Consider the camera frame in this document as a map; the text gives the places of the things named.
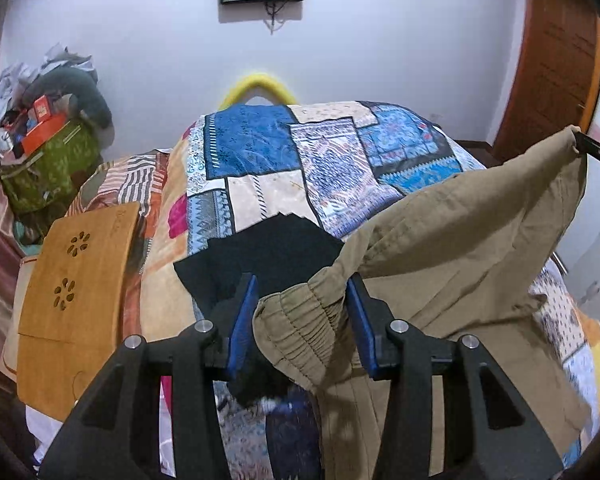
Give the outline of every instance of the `green bag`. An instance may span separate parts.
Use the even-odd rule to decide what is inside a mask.
[[[68,121],[23,164],[0,168],[0,179],[16,215],[58,203],[64,208],[93,173],[100,158],[98,141],[79,120]]]

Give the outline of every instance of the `orange box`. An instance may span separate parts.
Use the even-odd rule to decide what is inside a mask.
[[[22,149],[29,156],[51,137],[58,133],[66,123],[65,114],[52,115],[50,119],[34,126],[27,136],[22,139]]]
[[[36,118],[39,123],[51,118],[51,106],[49,106],[49,99],[46,98],[46,95],[33,101],[33,109],[36,111]]]

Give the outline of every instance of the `flower-shaped cutout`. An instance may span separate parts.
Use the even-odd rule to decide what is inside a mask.
[[[62,280],[61,286],[56,286],[56,288],[54,289],[54,294],[56,295],[54,307],[58,306],[60,307],[60,310],[64,310],[67,308],[67,304],[71,303],[75,297],[75,293],[72,292],[72,290],[74,290],[74,286],[74,280],[69,281],[68,278]]]
[[[78,255],[78,250],[85,250],[89,244],[87,241],[91,237],[91,234],[86,233],[84,231],[80,231],[80,234],[71,238],[71,245],[66,250],[67,254],[70,254],[74,258]]]

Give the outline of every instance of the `pile of clutter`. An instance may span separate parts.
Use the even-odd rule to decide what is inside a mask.
[[[24,243],[39,242],[101,161],[93,131],[111,126],[91,56],[56,44],[39,68],[0,74],[0,180]]]

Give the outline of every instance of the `wire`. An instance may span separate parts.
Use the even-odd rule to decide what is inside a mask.
[[[282,4],[277,7],[275,2],[264,2],[264,9],[267,11],[267,15],[271,18],[271,33],[273,34],[273,28],[276,25],[276,14],[280,10],[284,9],[285,5],[289,3],[289,0],[283,0]]]

